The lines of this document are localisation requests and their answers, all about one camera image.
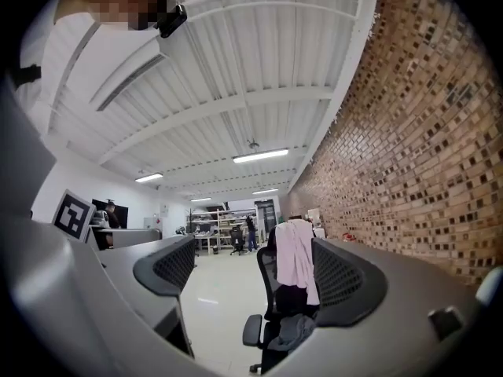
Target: white desk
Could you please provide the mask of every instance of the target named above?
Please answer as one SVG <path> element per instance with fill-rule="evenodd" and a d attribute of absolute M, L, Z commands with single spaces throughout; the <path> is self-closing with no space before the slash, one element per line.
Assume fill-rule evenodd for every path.
<path fill-rule="evenodd" d="M 207 240 L 207 253 L 208 254 L 211 254 L 210 239 L 216 239 L 217 246 L 220 246 L 219 242 L 218 242 L 218 235 L 194 235 L 194 238 L 199 240 L 199 250 L 203 250 L 203 242 L 201 240 L 204 240 L 204 239 Z"/>

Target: brick wall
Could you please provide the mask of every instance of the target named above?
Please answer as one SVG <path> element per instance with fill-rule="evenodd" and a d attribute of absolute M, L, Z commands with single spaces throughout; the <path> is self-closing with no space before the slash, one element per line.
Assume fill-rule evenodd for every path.
<path fill-rule="evenodd" d="M 501 262 L 501 85 L 451 0 L 376 11 L 338 122 L 281 208 L 320 207 L 329 237 L 351 232 L 477 284 Z"/>

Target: white floor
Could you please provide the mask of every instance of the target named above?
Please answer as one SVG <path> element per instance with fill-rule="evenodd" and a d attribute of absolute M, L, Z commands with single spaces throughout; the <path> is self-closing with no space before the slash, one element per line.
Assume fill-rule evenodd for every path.
<path fill-rule="evenodd" d="M 248 375 L 260 363 L 261 351 L 241 341 L 243 327 L 252 314 L 264 314 L 266 290 L 252 254 L 201 253 L 182 292 L 185 327 L 196 361 L 226 376 Z"/>

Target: fluorescent light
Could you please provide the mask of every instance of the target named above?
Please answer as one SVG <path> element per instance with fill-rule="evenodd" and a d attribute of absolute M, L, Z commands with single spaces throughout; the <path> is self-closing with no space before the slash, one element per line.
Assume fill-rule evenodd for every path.
<path fill-rule="evenodd" d="M 213 305 L 218 305 L 216 300 L 210 300 L 209 298 L 197 298 L 200 302 L 211 303 Z"/>
<path fill-rule="evenodd" d="M 233 158 L 234 163 L 250 162 L 252 160 L 273 158 L 275 156 L 283 156 L 288 154 L 288 149 L 279 149 L 277 151 L 259 152 L 258 154 L 242 155 Z"/>
<path fill-rule="evenodd" d="M 150 174 L 149 176 L 144 176 L 143 178 L 138 178 L 135 181 L 137 181 L 138 183 L 143 183 L 145 181 L 151 181 L 151 180 L 154 180 L 154 179 L 161 178 L 162 176 L 163 175 L 160 174 L 160 173 L 154 173 L 154 174 Z"/>
<path fill-rule="evenodd" d="M 264 192 L 276 192 L 277 188 L 272 188 L 270 190 L 262 190 L 261 192 L 253 192 L 252 194 L 263 194 Z"/>

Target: pink cloth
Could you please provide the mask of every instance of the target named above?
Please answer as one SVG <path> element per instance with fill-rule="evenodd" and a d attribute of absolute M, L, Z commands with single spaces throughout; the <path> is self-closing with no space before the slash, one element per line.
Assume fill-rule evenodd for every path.
<path fill-rule="evenodd" d="M 307 304 L 319 305 L 314 282 L 311 223 L 292 219 L 276 226 L 277 281 L 280 284 L 307 288 Z"/>

